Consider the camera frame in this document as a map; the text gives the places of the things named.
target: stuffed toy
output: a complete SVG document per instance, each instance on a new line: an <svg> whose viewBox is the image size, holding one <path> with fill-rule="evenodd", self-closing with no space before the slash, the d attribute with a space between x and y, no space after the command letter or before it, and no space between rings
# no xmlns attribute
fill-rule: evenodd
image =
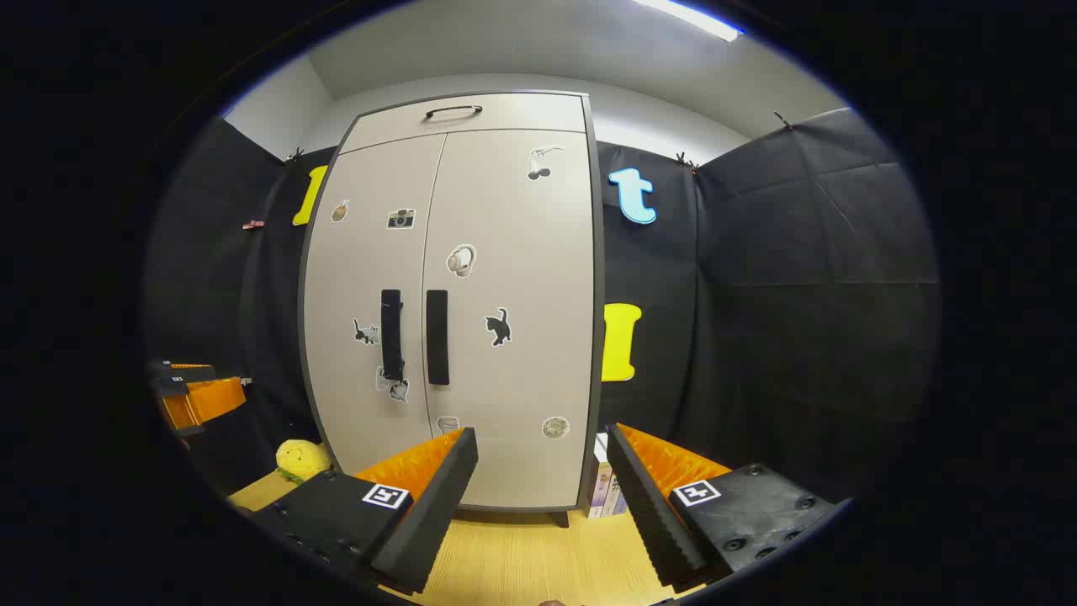
<svg viewBox="0 0 1077 606"><path fill-rule="evenodd" d="M325 449L306 440L284 440L277 449L277 473L295 482L303 482L331 466Z"/></svg>

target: cabinet handle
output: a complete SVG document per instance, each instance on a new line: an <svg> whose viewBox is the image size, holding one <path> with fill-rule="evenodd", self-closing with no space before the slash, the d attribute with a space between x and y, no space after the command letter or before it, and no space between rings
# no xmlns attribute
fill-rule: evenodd
<svg viewBox="0 0 1077 606"><path fill-rule="evenodd" d="M401 291L381 291L381 366L389 381L404 381L401 356Z"/></svg>
<svg viewBox="0 0 1077 606"><path fill-rule="evenodd" d="M431 385L449 384L449 292L426 291L426 369Z"/></svg>
<svg viewBox="0 0 1077 606"><path fill-rule="evenodd" d="M453 105L451 108L432 109L432 110L430 110L430 111L426 112L426 117L434 117L435 113L437 113L439 111L447 111L447 110L450 110L450 109L470 109L470 110L474 110L475 113L478 113L478 112L482 111L482 105Z"/></svg>

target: ceiling light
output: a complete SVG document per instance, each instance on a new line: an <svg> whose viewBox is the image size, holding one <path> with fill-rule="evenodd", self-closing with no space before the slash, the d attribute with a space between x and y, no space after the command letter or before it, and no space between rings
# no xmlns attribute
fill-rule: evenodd
<svg viewBox="0 0 1077 606"><path fill-rule="evenodd" d="M694 11L687 6L682 6L676 2L670 2L669 0L634 0L640 4L651 6L652 9L658 9L659 11L673 15L674 17L686 20L691 25L705 30L718 38L732 42L740 34L737 29L719 22L718 19L704 15L699 11Z"/></svg>

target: cabinet door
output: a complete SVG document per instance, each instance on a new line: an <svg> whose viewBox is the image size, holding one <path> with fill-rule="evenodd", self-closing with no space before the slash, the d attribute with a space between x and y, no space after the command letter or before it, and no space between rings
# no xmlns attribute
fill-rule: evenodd
<svg viewBox="0 0 1077 606"><path fill-rule="evenodd" d="M446 291L445 309L428 307L424 321L445 318L447 344L432 330L424 348L431 363L446 360L448 384L428 385L426 397L435 435L442 417L475 428L479 461L464 506L576 504L595 328L592 217L584 132L447 136L423 288ZM461 248L463 260L474 257L451 270Z"/></svg>
<svg viewBox="0 0 1077 606"><path fill-rule="evenodd" d="M422 257L444 142L445 135L431 135L339 155L310 222L305 368L322 434L345 474L431 438L422 385ZM405 219L390 227L400 209L414 210L410 224ZM398 290L403 302L406 393L377 378L386 346L382 290Z"/></svg>

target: cabinet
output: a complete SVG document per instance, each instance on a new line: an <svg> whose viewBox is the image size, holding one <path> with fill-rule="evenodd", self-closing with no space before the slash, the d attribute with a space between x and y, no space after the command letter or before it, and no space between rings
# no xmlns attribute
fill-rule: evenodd
<svg viewBox="0 0 1077 606"><path fill-rule="evenodd" d="M454 96L356 118L299 281L308 396L344 473L471 426L463 507L579 505L601 370L597 178L584 95Z"/></svg>

